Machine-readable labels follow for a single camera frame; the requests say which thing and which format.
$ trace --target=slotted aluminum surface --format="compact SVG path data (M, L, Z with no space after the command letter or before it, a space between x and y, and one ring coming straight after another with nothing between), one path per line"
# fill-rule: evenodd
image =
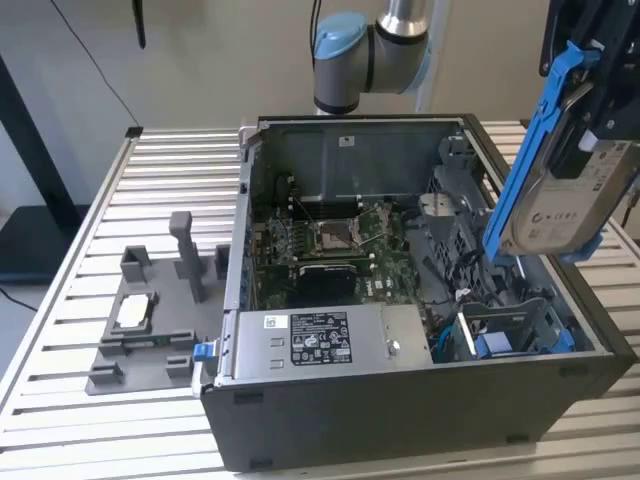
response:
M485 128L512 162L525 130L517 122L487 122ZM0 384L0 393L9 392L0 415L0 479L222 480L234 475L225 472L202 407L189 389L89 397L84 386L120 281L123 247L144 243L152 257L176 256L167 219L173 210L188 209L200 252L211 253L216 243L230 238L238 170L233 130L145 130L138 141L125 142ZM579 267L640 353L635 245L610 222L603 246ZM604 398L571 407L537 445L277 474L310 480L427 475L438 480L637 478L640 365Z

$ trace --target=motherboard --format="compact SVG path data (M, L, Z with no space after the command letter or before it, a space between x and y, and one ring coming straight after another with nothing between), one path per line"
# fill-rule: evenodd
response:
M291 207L254 224L259 308L417 302L418 272L393 202Z

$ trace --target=white label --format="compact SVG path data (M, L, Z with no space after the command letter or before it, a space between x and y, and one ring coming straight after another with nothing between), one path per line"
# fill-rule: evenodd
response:
M264 328L289 328L289 315L265 315Z
M518 244L534 251L567 245L592 214L601 190L630 145L631 142L617 142L613 148L594 151L577 179L556 179L545 174L535 202L520 214L522 220L516 225Z
M348 137L338 137L339 147L353 147L356 144L356 137L350 135Z

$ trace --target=black pole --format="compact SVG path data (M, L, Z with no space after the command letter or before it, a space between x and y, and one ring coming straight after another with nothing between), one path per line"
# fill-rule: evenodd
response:
M27 167L49 212L63 229L77 228L81 217L49 151L0 55L0 122Z

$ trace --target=warning label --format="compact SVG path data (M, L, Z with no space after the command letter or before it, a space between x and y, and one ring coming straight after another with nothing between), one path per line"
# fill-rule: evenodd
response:
M352 362L347 312L292 314L290 320L294 365Z

